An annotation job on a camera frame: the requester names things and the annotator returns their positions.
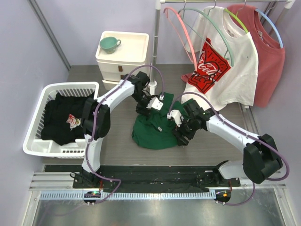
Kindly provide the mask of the green t-shirt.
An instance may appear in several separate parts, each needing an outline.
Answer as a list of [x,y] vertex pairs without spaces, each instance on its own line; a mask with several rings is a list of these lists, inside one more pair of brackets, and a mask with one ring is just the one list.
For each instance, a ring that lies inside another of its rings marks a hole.
[[160,150],[177,146],[177,139],[173,135],[176,127],[174,121],[167,118],[174,95],[164,94],[163,106],[160,111],[140,109],[132,130],[132,139],[138,146]]

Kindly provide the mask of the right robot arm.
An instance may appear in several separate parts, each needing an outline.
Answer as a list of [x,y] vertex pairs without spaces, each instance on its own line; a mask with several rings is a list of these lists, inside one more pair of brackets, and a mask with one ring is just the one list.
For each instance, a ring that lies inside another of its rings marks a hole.
[[270,180],[283,167],[274,139],[259,136],[228,121],[215,109],[204,110],[195,100],[184,105],[184,113],[170,109],[167,117],[176,124],[173,134],[179,146],[185,146],[199,129],[213,133],[237,148],[243,155],[240,161],[224,161],[212,174],[213,182],[225,185],[229,179],[248,178],[256,184]]

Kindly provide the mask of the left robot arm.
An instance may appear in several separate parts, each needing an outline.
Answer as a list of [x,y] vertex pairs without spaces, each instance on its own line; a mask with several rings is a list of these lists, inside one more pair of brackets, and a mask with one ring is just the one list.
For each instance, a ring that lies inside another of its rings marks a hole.
[[74,174],[74,185],[88,185],[94,188],[99,185],[103,176],[99,176],[101,148],[104,138],[111,128],[111,112],[126,98],[132,97],[136,102],[136,111],[150,115],[148,107],[154,96],[146,94],[145,87],[150,82],[146,73],[139,71],[137,75],[126,74],[120,82],[97,99],[89,98],[82,114],[81,126],[86,141],[84,161],[79,174]]

